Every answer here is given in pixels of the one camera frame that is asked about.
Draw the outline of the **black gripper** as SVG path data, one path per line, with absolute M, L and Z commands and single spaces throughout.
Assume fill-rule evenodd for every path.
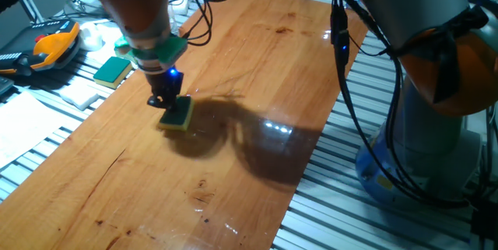
M 160 74 L 147 74 L 146 79 L 151 86 L 152 96 L 147 100 L 151 107 L 163 108 L 168 111 L 177 109 L 177 95 L 181 91 L 184 74 L 172 67 Z

